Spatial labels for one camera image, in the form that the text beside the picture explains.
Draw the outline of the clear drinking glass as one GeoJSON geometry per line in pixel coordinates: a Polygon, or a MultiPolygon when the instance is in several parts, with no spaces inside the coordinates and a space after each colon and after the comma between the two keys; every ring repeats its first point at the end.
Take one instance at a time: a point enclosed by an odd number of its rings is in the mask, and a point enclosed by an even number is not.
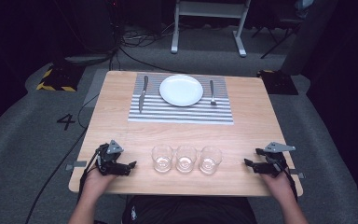
{"type": "Polygon", "coordinates": [[[191,146],[180,146],[176,150],[176,169],[181,173],[193,170],[197,160],[197,150],[191,146]]]}
{"type": "Polygon", "coordinates": [[[153,167],[157,172],[166,173],[172,168],[173,149],[167,145],[155,146],[152,149],[153,167]]]}
{"type": "Polygon", "coordinates": [[[217,147],[205,147],[200,153],[199,168],[206,175],[214,174],[222,161],[222,152],[217,147]]]}

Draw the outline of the metal table knife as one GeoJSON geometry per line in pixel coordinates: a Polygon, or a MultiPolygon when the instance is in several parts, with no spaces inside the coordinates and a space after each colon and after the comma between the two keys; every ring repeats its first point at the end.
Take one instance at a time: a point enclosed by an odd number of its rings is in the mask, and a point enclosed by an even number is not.
{"type": "Polygon", "coordinates": [[[144,103],[145,103],[145,95],[146,95],[147,85],[148,85],[148,76],[144,76],[143,90],[142,90],[142,92],[141,92],[141,95],[140,95],[140,97],[139,97],[139,102],[138,102],[138,110],[139,110],[140,113],[142,113],[142,111],[143,111],[143,107],[144,107],[144,103]]]}

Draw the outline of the grey striped placemat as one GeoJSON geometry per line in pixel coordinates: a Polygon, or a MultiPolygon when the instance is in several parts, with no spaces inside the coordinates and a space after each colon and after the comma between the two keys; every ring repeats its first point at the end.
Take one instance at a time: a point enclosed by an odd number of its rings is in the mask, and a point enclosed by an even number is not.
{"type": "Polygon", "coordinates": [[[223,77],[185,75],[195,78],[203,87],[201,99],[190,106],[175,106],[165,102],[159,93],[161,82],[170,74],[136,75],[128,121],[135,122],[165,122],[191,124],[219,124],[233,125],[230,100],[227,93],[227,84],[223,77]],[[138,110],[138,102],[144,85],[144,76],[148,76],[148,85],[142,113],[138,110]],[[214,84],[214,99],[217,105],[211,105],[210,80],[214,84]]]}

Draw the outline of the person's left hand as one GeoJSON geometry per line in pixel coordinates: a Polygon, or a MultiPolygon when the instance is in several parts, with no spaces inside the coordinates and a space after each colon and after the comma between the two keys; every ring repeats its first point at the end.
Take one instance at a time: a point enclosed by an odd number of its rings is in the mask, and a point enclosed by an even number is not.
{"type": "Polygon", "coordinates": [[[82,196],[88,199],[98,199],[116,178],[116,175],[102,175],[97,168],[89,171],[82,190],[82,196]]]}

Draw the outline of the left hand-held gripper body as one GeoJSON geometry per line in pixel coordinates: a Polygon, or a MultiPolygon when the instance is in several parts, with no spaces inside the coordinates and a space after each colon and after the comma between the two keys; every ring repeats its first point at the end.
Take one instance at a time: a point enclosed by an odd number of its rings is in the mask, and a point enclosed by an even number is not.
{"type": "Polygon", "coordinates": [[[125,170],[117,162],[123,151],[124,149],[115,140],[99,146],[96,166],[102,175],[118,175],[118,171],[125,170]]]}

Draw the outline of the white metal desk frame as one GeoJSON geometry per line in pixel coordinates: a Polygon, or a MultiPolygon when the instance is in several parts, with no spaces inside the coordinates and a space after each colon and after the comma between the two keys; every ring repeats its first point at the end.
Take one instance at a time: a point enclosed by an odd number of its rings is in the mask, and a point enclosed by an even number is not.
{"type": "Polygon", "coordinates": [[[172,35],[171,53],[178,52],[179,43],[179,20],[181,16],[208,17],[223,19],[238,19],[239,26],[237,31],[233,31],[233,37],[241,57],[246,57],[247,52],[241,40],[241,32],[247,18],[248,10],[252,0],[244,0],[243,3],[211,3],[211,2],[191,2],[186,0],[176,0],[174,9],[174,30],[172,35]]]}

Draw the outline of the metal fork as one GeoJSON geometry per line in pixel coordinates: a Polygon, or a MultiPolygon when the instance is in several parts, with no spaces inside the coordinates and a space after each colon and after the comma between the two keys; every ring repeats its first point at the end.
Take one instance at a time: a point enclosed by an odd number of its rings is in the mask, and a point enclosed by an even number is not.
{"type": "Polygon", "coordinates": [[[210,90],[211,90],[211,105],[217,105],[217,102],[214,99],[214,84],[213,84],[213,80],[210,80],[210,90]]]}

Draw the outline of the person's black clothing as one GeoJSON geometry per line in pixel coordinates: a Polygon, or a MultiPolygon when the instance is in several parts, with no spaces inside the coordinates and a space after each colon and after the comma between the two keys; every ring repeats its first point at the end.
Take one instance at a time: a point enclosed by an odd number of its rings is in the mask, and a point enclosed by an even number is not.
{"type": "Polygon", "coordinates": [[[122,224],[257,224],[244,197],[134,196],[122,224]]]}

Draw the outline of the black yellow striped stand base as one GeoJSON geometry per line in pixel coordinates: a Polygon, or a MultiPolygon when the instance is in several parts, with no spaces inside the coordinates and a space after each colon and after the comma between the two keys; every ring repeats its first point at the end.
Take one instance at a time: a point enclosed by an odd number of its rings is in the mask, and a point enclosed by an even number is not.
{"type": "Polygon", "coordinates": [[[85,66],[59,67],[51,65],[36,88],[44,91],[77,91],[77,85],[84,71],[85,66]]]}

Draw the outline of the person's right hand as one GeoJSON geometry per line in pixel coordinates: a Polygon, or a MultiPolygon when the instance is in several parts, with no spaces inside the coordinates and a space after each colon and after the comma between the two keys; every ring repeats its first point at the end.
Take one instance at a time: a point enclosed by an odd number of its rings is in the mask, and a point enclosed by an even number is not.
{"type": "Polygon", "coordinates": [[[292,191],[289,179],[285,173],[280,173],[273,177],[272,175],[260,175],[268,187],[271,195],[280,205],[289,205],[296,203],[295,194],[292,191]]]}

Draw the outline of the white plate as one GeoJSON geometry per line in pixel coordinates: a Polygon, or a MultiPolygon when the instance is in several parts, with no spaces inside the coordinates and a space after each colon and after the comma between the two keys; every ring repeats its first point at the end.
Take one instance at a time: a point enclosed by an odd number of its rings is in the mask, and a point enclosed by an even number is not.
{"type": "Polygon", "coordinates": [[[193,77],[175,75],[166,77],[159,86],[162,99],[175,106],[196,104],[203,95],[203,87],[193,77]]]}

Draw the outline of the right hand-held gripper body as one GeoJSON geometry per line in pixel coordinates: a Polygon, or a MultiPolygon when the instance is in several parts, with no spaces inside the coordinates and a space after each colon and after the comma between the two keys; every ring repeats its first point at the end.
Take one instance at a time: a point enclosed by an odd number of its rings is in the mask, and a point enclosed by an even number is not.
{"type": "Polygon", "coordinates": [[[283,153],[285,151],[294,151],[296,148],[277,142],[270,142],[263,149],[266,152],[264,157],[267,161],[267,164],[272,166],[271,174],[276,177],[287,167],[286,159],[283,156],[283,153]]]}

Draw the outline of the black tripod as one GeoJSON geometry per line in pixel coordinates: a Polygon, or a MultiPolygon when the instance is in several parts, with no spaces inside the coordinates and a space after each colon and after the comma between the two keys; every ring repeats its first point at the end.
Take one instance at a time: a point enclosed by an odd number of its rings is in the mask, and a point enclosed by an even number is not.
{"type": "Polygon", "coordinates": [[[258,35],[263,29],[266,29],[275,42],[275,44],[261,56],[261,59],[267,57],[273,50],[279,47],[281,43],[291,35],[297,33],[302,22],[301,19],[273,19],[270,24],[256,26],[256,31],[253,34],[253,37],[258,35]],[[272,33],[274,29],[284,30],[284,36],[280,40],[278,40],[272,33]]]}

